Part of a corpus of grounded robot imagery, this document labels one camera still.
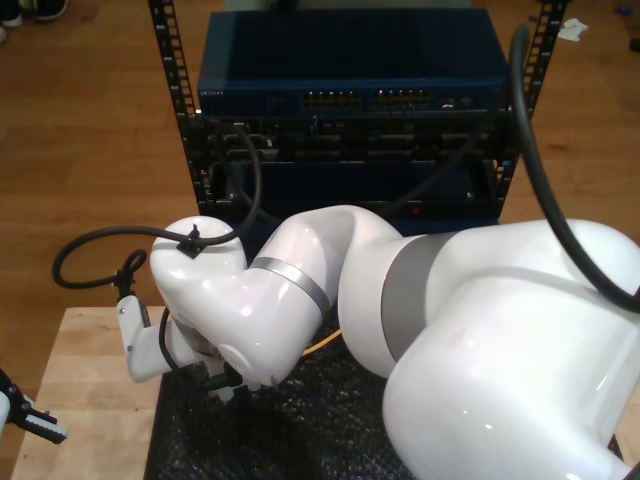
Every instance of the wooden table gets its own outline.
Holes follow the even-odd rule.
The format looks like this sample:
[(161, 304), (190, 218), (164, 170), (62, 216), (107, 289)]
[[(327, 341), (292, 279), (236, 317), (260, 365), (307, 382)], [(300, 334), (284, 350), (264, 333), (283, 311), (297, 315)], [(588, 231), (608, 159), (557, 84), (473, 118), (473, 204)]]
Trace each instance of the wooden table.
[[(161, 307), (149, 308), (152, 323)], [(115, 308), (65, 312), (37, 399), (70, 431), (61, 445), (26, 435), (13, 479), (142, 479), (160, 379), (129, 378)], [(640, 460), (640, 391), (618, 429), (627, 463)]]

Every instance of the black foam mat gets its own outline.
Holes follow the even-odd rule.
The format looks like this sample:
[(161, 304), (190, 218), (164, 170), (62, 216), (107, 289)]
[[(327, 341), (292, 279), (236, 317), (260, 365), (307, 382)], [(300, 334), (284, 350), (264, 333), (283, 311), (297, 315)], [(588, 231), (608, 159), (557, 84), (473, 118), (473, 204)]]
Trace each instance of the black foam mat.
[[(337, 328), (331, 319), (314, 338)], [(203, 367), (189, 367), (204, 379)], [(162, 379), (145, 471), (157, 479), (412, 479), (386, 435), (386, 380), (342, 340), (300, 360), (277, 389), (226, 405), (180, 372)], [(609, 449), (622, 458), (615, 437)]]

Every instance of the wooden floor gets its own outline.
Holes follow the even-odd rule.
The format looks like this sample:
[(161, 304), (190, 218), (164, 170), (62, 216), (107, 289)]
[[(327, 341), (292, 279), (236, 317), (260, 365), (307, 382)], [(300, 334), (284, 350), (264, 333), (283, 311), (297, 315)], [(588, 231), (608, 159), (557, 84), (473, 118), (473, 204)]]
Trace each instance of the wooden floor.
[[(503, 45), (536, 14), (533, 0), (476, 2)], [(220, 2), (176, 0), (192, 81), (207, 12)], [(640, 243), (640, 55), (611, 4), (576, 0), (589, 25), (559, 40), (534, 126), (567, 215), (607, 223)], [(88, 230), (166, 226), (196, 213), (146, 2), (74, 0), (51, 25), (27, 23), (0, 47), (0, 366), (37, 396), (65, 307), (109, 306), (109, 288), (66, 291), (50, 276), (56, 251)], [(524, 170), (503, 222), (540, 218)], [(151, 239), (97, 242), (69, 262), (70, 278), (107, 275)], [(136, 291), (161, 304), (149, 271)], [(0, 478), (21, 441), (0, 443)]]

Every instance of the black cable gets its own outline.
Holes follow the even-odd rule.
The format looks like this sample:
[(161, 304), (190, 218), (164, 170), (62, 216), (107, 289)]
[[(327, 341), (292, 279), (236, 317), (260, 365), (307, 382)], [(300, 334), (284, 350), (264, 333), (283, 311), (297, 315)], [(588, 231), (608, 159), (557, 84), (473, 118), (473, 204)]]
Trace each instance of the black cable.
[[(229, 177), (229, 181), (231, 182), (231, 186), (233, 187), (233, 189), (235, 190), (235, 192), (240, 196), (240, 199), (246, 203), (247, 205), (253, 205), (253, 199), (247, 194), (247, 192), (244, 191), (244, 189), (242, 188), (240, 179), (237, 177), (236, 172), (233, 171), (233, 169), (231, 168), (231, 164), (229, 162), (229, 158), (227, 157), (227, 155), (224, 153), (224, 150), (222, 148), (222, 144), (223, 144), (223, 139), (222, 139), (222, 132), (218, 126), (218, 128), (216, 128), (216, 133), (215, 133), (215, 150), (216, 150), (216, 156), (222, 161), (222, 166), (224, 167), (224, 170), (227, 174), (227, 177)], [(258, 217), (260, 218), (264, 218), (265, 220), (268, 220), (272, 223), (275, 223), (276, 225), (279, 225), (280, 223), (282, 223), (282, 219), (278, 218), (278, 217), (274, 217), (273, 215), (271, 215), (270, 213), (266, 212), (265, 210), (263, 210), (262, 208), (258, 209)]]
[(178, 364), (173, 360), (169, 350), (167, 349), (166, 335), (167, 335), (167, 321), (169, 320), (169, 309), (164, 307), (164, 312), (162, 312), (162, 318), (160, 319), (160, 331), (158, 332), (158, 339), (160, 343), (160, 352), (164, 357), (167, 365), (171, 367), (171, 370), (176, 371), (179, 370)]
[(253, 225), (253, 222), (255, 221), (256, 215), (258, 213), (258, 209), (260, 208), (260, 199), (262, 198), (262, 170), (260, 167), (258, 153), (249, 136), (245, 133), (244, 130), (236, 125), (231, 125), (231, 128), (233, 128), (238, 136), (246, 143), (249, 154), (251, 156), (251, 161), (253, 163), (253, 170), (255, 175), (255, 191), (253, 194), (251, 208), (249, 209), (247, 216), (244, 218), (237, 229), (227, 234), (213, 238), (190, 238), (188, 235), (169, 232), (161, 228), (144, 227), (138, 225), (108, 227), (100, 230), (95, 230), (93, 232), (80, 235), (78, 238), (72, 240), (60, 250), (58, 255), (56, 255), (55, 257), (53, 266), (51, 268), (53, 280), (61, 287), (71, 289), (95, 288), (110, 284), (117, 285), (118, 283), (127, 281), (130, 276), (144, 264), (146, 260), (146, 252), (144, 253), (144, 256), (142, 256), (139, 252), (144, 251), (136, 250), (127, 258), (123, 269), (119, 270), (115, 275), (83, 282), (70, 282), (64, 279), (62, 276), (62, 265), (64, 264), (64, 261), (67, 259), (67, 257), (82, 245), (99, 238), (105, 238), (114, 235), (147, 235), (150, 237), (166, 238), (168, 240), (173, 240), (180, 243), (187, 242), (193, 245), (193, 247), (196, 249), (204, 249), (208, 246), (220, 245), (229, 242), (237, 237), (246, 234), (251, 228), (251, 225)]
[(524, 90), (523, 68), (526, 54), (529, 48), (529, 29), (526, 26), (519, 27), (511, 38), (509, 63), (511, 68), (511, 94), (513, 96), (513, 110), (515, 114), (516, 131), (522, 149), (529, 180), (538, 203), (544, 212), (553, 233), (567, 252), (567, 255), (578, 267), (582, 274), (598, 290), (602, 296), (614, 305), (634, 313), (640, 313), (640, 298), (635, 297), (612, 282), (602, 270), (591, 260), (584, 251), (560, 210), (547, 176), (540, 160), (540, 154), (536, 145), (536, 139), (529, 119), (529, 110), (526, 104)]
[(493, 105), (489, 113), (483, 118), (478, 128), (469, 136), (464, 144), (448, 159), (444, 162), (444, 164), (436, 170), (435, 173), (429, 175), (425, 180), (423, 180), (418, 186), (405, 193), (401, 197), (393, 200), (388, 205), (385, 205), (383, 208), (378, 210), (376, 213), (381, 217), (389, 217), (393, 215), (398, 210), (403, 208), (406, 203), (410, 200), (413, 200), (421, 195), (423, 195), (427, 190), (429, 190), (433, 185), (441, 181), (444, 177), (446, 177), (449, 173), (451, 173), (464, 159), (464, 156), (467, 152), (476, 144), (482, 134), (487, 131), (493, 125), (498, 112), (505, 100), (508, 98), (508, 90), (504, 89), (498, 93), (496, 98), (496, 103)]

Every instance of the cable connector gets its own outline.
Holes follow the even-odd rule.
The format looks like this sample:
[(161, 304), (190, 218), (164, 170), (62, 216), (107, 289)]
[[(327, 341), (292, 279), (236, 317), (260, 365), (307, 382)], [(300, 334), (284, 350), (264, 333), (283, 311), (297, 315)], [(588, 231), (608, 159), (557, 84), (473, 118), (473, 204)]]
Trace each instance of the cable connector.
[(188, 240), (180, 242), (176, 248), (187, 257), (196, 258), (200, 255), (200, 252), (202, 252), (202, 247), (197, 246), (194, 242), (194, 240), (198, 240), (200, 238), (200, 231), (195, 223), (193, 224), (193, 230), (191, 230), (188, 237)]

